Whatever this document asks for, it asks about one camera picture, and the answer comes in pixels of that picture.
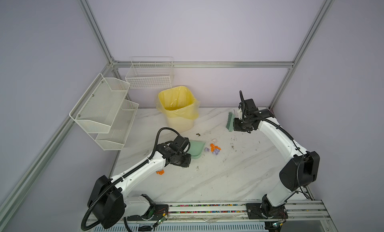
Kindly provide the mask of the green plastic dustpan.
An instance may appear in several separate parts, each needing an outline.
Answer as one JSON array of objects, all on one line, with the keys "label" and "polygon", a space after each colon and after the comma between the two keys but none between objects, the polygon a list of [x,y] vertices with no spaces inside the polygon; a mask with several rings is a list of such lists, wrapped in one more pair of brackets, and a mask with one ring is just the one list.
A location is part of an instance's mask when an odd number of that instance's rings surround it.
[{"label": "green plastic dustpan", "polygon": [[188,151],[188,154],[191,155],[191,159],[199,159],[202,155],[202,152],[205,147],[205,142],[202,141],[190,141],[191,148]]}]

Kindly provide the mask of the green hand brush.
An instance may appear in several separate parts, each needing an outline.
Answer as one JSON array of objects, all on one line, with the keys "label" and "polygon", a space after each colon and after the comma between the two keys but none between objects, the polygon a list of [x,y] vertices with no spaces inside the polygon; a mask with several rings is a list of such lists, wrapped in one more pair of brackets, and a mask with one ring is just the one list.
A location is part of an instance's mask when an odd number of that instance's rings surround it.
[{"label": "green hand brush", "polygon": [[226,124],[226,128],[229,132],[233,132],[234,131],[234,121],[235,121],[235,118],[236,118],[236,115],[234,112],[229,112],[229,115],[228,115],[228,121],[227,121],[227,124]]}]

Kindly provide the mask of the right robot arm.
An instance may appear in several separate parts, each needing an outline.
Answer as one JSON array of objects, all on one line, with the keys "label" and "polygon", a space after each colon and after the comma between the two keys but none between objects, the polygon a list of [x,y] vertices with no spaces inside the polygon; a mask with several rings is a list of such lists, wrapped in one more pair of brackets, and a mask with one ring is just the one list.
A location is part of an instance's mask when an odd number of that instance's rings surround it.
[{"label": "right robot arm", "polygon": [[301,147],[269,109],[260,110],[252,99],[241,97],[238,114],[232,122],[234,131],[250,134],[259,130],[273,143],[286,162],[279,173],[279,182],[263,196],[259,209],[261,217],[271,219],[280,213],[297,189],[316,181],[320,156],[317,152],[309,152]]}]

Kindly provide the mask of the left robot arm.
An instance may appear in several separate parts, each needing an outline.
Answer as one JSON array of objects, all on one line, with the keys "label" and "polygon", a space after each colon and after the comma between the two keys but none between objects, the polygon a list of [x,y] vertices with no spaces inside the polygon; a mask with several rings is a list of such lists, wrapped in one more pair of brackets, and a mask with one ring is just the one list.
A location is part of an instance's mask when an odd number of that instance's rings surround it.
[{"label": "left robot arm", "polygon": [[155,140],[154,150],[143,161],[137,163],[116,176],[99,177],[92,189],[81,230],[88,231],[101,224],[108,229],[115,225],[129,212],[129,193],[151,174],[162,170],[167,165],[187,168],[191,163],[188,150],[191,142],[178,135],[174,140],[162,144]]}]

